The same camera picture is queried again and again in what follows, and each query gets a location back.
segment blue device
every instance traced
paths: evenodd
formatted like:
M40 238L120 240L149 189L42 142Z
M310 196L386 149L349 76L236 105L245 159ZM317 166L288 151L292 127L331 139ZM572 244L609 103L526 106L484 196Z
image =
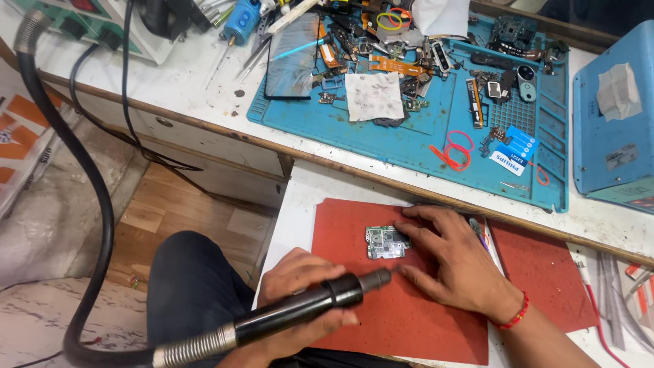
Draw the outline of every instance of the blue device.
M641 113L606 121L598 75L629 63ZM654 20L632 29L574 78L574 183L589 198L654 213Z
M234 44L236 46L245 45L261 19L259 8L261 8L259 0L238 0L222 30L225 37L231 39L232 36L235 36Z

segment left hand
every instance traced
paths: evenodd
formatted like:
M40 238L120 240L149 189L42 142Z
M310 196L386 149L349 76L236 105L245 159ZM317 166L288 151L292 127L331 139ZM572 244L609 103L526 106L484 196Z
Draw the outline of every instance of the left hand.
M274 303L310 285L338 278L344 273L343 265L334 265L304 249L294 248L275 268L264 274L257 307ZM313 321L291 327L245 348L254 354L263 354L269 360L283 358L299 352L341 326L357 324L359 320L351 310L331 309Z

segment right hand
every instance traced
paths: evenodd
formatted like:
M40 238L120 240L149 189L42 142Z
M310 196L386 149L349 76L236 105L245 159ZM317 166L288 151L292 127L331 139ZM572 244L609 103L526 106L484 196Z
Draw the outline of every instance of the right hand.
M396 221L398 231L436 256L436 279L417 267L400 265L398 272L435 301L508 323L523 307L524 295L504 278L463 216L439 206L404 208L406 217L431 221L440 236L428 228Z

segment red silicone mat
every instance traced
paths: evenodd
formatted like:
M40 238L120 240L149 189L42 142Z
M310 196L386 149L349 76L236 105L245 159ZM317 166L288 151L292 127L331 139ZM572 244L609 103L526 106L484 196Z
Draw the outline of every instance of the red silicone mat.
M398 263L435 274L438 266L419 245L404 258L368 259L366 227L388 226L403 218L402 207L327 198L317 206L311 252L342 263L355 274ZM360 326L343 327L312 345L315 348L406 356L488 365L486 317L442 306L399 274L355 308Z
M561 331L597 326L597 316L565 242L488 220L506 277Z

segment sticker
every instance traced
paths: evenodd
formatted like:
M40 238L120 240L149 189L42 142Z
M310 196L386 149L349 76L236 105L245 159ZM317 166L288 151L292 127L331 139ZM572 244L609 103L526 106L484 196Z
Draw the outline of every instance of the sticker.
M654 197L630 200L627 202L627 204L630 204L634 207L640 207L645 210L654 210Z
M514 126L506 131L504 141L509 143L500 143L489 158L520 176L540 142Z
M638 150L636 149L635 143L630 143L616 151L613 151L606 155L606 169L611 171L615 168L632 162L638 157Z

